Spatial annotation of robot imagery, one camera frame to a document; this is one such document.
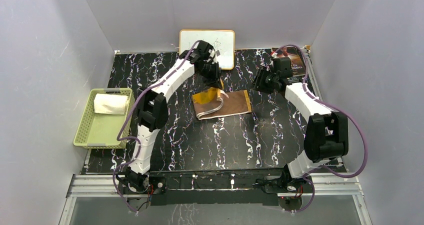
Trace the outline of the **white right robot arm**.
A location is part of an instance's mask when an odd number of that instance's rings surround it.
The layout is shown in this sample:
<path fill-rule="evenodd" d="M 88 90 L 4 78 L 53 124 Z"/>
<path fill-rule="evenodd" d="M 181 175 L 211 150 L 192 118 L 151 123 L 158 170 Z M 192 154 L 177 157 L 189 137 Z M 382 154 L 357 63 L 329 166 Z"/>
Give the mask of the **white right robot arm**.
<path fill-rule="evenodd" d="M 262 93 L 282 93 L 307 121 L 303 152 L 285 166 L 289 173 L 281 179 L 286 191 L 295 192 L 301 177 L 348 153 L 347 116 L 321 104 L 306 83 L 296 80 L 288 57 L 272 58 L 269 68 L 259 69 L 252 87 Z"/>

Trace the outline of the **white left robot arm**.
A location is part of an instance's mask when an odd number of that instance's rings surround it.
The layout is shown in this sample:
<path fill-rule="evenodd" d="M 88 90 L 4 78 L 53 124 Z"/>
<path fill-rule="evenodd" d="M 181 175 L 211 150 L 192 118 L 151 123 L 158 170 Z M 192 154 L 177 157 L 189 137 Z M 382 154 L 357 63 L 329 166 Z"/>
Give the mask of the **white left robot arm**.
<path fill-rule="evenodd" d="M 190 49 L 180 54 L 169 71 L 144 89 L 134 103 L 138 118 L 137 144 L 128 166 L 136 173 L 129 185 L 137 193 L 144 193 L 149 188 L 149 179 L 143 175 L 150 170 L 156 137 L 168 121 L 168 101 L 194 74 L 202 76 L 208 87 L 223 88 L 217 51 L 204 40 L 195 41 Z"/>

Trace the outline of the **brown and yellow cloth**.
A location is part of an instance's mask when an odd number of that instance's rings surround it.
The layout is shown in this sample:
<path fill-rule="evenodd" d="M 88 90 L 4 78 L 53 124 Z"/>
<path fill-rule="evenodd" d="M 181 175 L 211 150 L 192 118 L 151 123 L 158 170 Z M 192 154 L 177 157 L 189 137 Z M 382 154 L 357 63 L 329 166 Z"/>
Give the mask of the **brown and yellow cloth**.
<path fill-rule="evenodd" d="M 192 96 L 195 116 L 198 120 L 224 118 L 252 112 L 247 90 L 224 92 L 209 88 Z"/>

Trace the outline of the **white towel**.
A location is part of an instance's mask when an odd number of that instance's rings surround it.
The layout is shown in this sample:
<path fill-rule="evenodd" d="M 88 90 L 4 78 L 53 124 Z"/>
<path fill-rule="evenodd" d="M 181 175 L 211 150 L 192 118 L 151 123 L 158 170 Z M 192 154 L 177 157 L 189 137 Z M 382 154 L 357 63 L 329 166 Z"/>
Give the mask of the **white towel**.
<path fill-rule="evenodd" d="M 96 114 L 125 115 L 128 104 L 127 95 L 98 93 L 94 97 L 93 107 Z"/>

